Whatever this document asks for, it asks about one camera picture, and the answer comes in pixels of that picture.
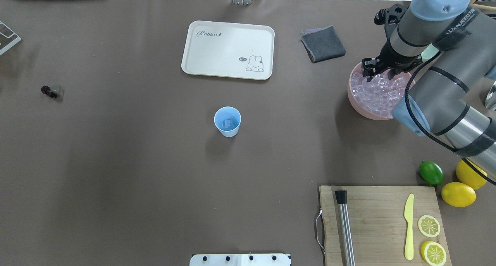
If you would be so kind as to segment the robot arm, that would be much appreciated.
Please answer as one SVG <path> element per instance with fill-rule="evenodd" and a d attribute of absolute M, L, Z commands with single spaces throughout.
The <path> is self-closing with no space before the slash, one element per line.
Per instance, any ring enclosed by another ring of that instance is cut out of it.
<path fill-rule="evenodd" d="M 463 99 L 482 78 L 495 79 L 495 20 L 470 0 L 412 0 L 381 9 L 386 43 L 376 58 L 362 60 L 371 80 L 411 72 L 394 119 L 486 172 L 495 183 L 495 120 Z"/>

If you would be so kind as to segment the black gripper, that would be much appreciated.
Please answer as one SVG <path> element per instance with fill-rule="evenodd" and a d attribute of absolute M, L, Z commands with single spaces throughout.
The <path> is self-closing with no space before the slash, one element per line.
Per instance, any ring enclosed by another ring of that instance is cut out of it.
<path fill-rule="evenodd" d="M 389 70 L 387 77 L 392 80 L 396 75 L 404 71 L 411 71 L 421 63 L 423 60 L 420 55 L 403 56 L 396 52 L 391 42 L 388 41 L 384 44 L 377 58 L 364 58 L 361 62 L 361 68 L 365 79 L 373 79 L 381 71 Z"/>

